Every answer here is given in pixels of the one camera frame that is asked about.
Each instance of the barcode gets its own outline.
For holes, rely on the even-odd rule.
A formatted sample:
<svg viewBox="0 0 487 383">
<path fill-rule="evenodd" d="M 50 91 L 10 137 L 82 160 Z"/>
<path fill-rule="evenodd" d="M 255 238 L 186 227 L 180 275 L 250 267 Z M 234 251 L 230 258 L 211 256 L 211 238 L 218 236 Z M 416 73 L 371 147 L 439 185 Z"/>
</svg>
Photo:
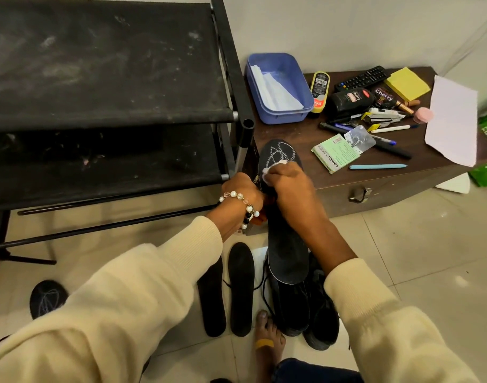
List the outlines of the barcode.
<svg viewBox="0 0 487 383">
<path fill-rule="evenodd" d="M 321 84 L 322 86 L 327 86 L 327 81 L 324 81 L 323 79 L 316 78 L 315 82 Z"/>
</svg>

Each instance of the cream sweatshirt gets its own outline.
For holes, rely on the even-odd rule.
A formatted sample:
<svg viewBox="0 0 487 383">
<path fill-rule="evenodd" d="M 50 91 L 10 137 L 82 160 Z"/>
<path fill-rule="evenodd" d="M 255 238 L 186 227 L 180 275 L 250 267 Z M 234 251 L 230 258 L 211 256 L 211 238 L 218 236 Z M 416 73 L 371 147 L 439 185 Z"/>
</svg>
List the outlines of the cream sweatshirt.
<svg viewBox="0 0 487 383">
<path fill-rule="evenodd" d="M 138 382 L 221 252 L 219 231 L 198 217 L 160 247 L 141 244 L 113 259 L 63 307 L 1 343 L 0 382 Z M 335 268 L 325 290 L 365 382 L 477 382 L 430 319 L 402 305 L 362 259 Z"/>
</svg>

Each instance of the plastic box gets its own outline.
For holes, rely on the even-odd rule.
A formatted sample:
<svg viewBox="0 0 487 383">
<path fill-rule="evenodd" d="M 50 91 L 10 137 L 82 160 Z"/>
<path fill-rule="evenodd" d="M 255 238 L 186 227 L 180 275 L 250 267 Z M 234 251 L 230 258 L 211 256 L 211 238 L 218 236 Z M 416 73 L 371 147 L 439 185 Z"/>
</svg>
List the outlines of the plastic box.
<svg viewBox="0 0 487 383">
<path fill-rule="evenodd" d="M 288 92 L 304 106 L 301 110 L 273 111 L 266 108 L 259 95 L 251 66 L 257 65 L 261 72 L 270 73 Z M 313 109 L 315 100 L 299 64 L 288 53 L 254 53 L 247 59 L 246 77 L 261 120 L 269 125 L 300 122 Z"/>
</svg>

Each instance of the jeans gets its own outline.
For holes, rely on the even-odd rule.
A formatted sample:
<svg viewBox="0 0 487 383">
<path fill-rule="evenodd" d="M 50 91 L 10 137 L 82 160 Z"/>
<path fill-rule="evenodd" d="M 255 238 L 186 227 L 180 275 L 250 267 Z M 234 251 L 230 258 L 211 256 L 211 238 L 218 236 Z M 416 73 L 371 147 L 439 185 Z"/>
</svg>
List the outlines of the jeans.
<svg viewBox="0 0 487 383">
<path fill-rule="evenodd" d="M 272 383 L 364 383 L 357 371 L 322 367 L 297 359 L 280 362 L 272 375 Z"/>
</svg>

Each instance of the big toe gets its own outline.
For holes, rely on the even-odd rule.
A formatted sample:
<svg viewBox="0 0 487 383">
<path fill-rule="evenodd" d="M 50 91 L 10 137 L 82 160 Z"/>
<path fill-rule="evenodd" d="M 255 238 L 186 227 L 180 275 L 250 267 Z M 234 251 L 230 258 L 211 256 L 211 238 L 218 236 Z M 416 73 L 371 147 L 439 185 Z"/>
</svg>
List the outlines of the big toe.
<svg viewBox="0 0 487 383">
<path fill-rule="evenodd" d="M 260 310 L 256 316 L 256 326 L 264 329 L 268 318 L 269 314 L 266 312 L 266 310 Z"/>
</svg>

